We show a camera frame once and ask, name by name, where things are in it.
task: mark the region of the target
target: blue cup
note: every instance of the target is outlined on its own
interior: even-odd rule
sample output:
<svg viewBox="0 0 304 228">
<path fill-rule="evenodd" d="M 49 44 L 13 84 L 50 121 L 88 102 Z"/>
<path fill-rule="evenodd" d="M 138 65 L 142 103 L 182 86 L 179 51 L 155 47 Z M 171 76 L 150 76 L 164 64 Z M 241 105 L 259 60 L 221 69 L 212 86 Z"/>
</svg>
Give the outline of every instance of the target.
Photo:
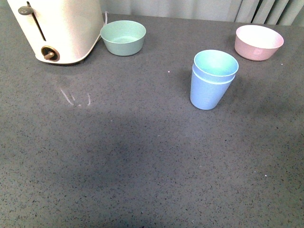
<svg viewBox="0 0 304 228">
<path fill-rule="evenodd" d="M 226 52 L 205 50 L 194 57 L 190 100 L 202 110 L 213 109 L 238 71 L 238 62 Z"/>
</svg>

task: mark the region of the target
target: curtain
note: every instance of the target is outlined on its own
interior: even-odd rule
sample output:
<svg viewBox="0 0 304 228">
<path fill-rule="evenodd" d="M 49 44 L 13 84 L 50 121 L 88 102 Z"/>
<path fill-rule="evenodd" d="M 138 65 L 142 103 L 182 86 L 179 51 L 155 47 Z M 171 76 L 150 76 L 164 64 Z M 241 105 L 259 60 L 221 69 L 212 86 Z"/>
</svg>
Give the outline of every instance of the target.
<svg viewBox="0 0 304 228">
<path fill-rule="evenodd" d="M 304 0 L 100 0 L 117 14 L 304 26 Z"/>
</svg>

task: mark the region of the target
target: white toaster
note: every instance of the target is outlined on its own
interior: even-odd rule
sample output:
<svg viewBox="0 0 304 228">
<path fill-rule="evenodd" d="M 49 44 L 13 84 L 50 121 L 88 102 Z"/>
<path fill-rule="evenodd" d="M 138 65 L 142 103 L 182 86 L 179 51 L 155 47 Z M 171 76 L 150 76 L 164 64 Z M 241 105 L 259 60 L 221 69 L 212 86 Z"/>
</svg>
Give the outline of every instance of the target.
<svg viewBox="0 0 304 228">
<path fill-rule="evenodd" d="M 36 58 L 54 64 L 83 60 L 104 25 L 99 0 L 8 0 Z"/>
</svg>

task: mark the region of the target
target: plastic cup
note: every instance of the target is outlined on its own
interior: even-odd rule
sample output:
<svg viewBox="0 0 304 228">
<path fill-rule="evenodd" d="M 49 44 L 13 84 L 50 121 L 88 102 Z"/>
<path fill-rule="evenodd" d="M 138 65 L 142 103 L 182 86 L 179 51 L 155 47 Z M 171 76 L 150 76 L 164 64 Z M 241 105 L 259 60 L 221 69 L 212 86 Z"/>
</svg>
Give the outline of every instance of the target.
<svg viewBox="0 0 304 228">
<path fill-rule="evenodd" d="M 194 57 L 190 100 L 202 110 L 213 109 L 238 71 L 238 62 L 226 52 L 205 50 Z"/>
</svg>

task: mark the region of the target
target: cup rim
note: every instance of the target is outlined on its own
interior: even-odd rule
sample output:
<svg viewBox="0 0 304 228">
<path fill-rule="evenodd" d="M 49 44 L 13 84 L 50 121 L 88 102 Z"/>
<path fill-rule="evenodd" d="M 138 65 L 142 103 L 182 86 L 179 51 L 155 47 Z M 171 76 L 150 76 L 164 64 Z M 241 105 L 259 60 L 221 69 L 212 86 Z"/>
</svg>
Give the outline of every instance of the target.
<svg viewBox="0 0 304 228">
<path fill-rule="evenodd" d="M 201 69 L 201 68 L 197 65 L 197 63 L 196 63 L 196 57 L 197 57 L 199 54 L 201 54 L 202 52 L 211 52 L 211 51 L 221 52 L 221 53 L 223 53 L 224 55 L 228 55 L 230 58 L 233 59 L 233 61 L 236 62 L 236 64 L 237 64 L 237 69 L 236 69 L 233 73 L 228 74 L 228 75 L 214 75 L 214 74 L 208 73 L 208 72 L 206 72 L 205 70 Z M 228 77 L 228 76 L 232 76 L 232 75 L 236 74 L 237 71 L 238 71 L 238 69 L 239 69 L 238 61 L 237 61 L 232 55 L 230 55 L 230 54 L 228 54 L 228 53 L 226 53 L 226 52 L 224 52 L 224 51 L 219 51 L 219 50 L 214 50 L 214 49 L 203 50 L 203 51 L 200 51 L 199 53 L 197 53 L 197 54 L 195 55 L 195 57 L 194 57 L 194 65 L 195 65 L 195 67 L 197 67 L 200 71 L 204 72 L 205 74 L 214 76 L 214 77 Z"/>
</svg>

